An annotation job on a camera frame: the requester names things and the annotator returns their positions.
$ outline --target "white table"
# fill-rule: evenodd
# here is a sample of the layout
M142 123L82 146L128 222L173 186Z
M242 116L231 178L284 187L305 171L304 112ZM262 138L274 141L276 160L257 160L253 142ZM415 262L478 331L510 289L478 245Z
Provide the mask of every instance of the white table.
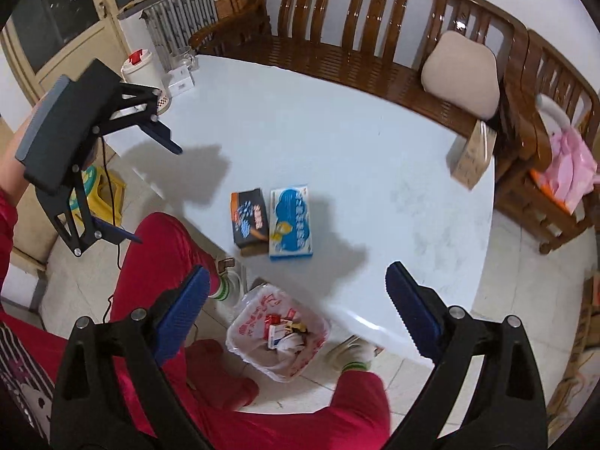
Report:
M136 127L113 149L168 203L234 254L230 194L307 184L314 255L244 259L255 274L350 332L419 360L385 290L401 260L469 310L490 235L493 164L473 191L450 177L456 135L398 105L305 75L199 56L193 90L161 121L175 156Z

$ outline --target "black cable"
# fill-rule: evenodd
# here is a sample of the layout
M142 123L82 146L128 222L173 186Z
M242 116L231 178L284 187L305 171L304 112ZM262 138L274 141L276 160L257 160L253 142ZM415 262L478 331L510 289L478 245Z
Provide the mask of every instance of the black cable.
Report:
M106 165L106 144L104 143L104 137L101 136L100 140L102 141L102 162L103 162L103 166L104 166L104 172L106 173L106 179L109 182L109 191L110 191L110 204L112 205L112 213L113 213L113 226L116 226L116 218L115 218L115 196L113 194L112 191L112 183L110 182L110 176L109 176L109 170L107 168ZM116 266L119 267L119 270L121 270L121 244L118 243L116 245ZM102 323L106 323L106 317L109 314L110 308L112 308L112 300L115 297L114 294L111 294L107 301L109 303L108 308L106 308L106 311L104 312L104 316L102 317Z

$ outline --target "black box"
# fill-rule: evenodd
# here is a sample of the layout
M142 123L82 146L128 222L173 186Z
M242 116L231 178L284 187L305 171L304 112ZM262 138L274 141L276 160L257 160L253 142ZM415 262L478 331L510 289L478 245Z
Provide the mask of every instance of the black box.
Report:
M260 188L231 193L233 241L243 257L269 252L269 217Z

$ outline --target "red sleeve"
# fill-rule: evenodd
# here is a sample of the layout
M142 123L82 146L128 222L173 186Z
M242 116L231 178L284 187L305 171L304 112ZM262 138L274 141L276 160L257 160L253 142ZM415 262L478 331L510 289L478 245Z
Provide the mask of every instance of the red sleeve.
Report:
M10 204L0 190L0 287L8 272L10 251L13 249L13 231L17 223L17 209Z

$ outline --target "door handle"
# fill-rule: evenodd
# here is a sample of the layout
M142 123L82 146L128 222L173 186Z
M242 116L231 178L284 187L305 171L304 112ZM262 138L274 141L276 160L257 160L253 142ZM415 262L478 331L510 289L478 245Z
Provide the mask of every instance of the door handle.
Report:
M106 5L104 4L104 2L101 1L98 4L98 7L100 8L100 15L101 15L101 17L102 18L106 18L109 13L108 13L108 10L106 9Z

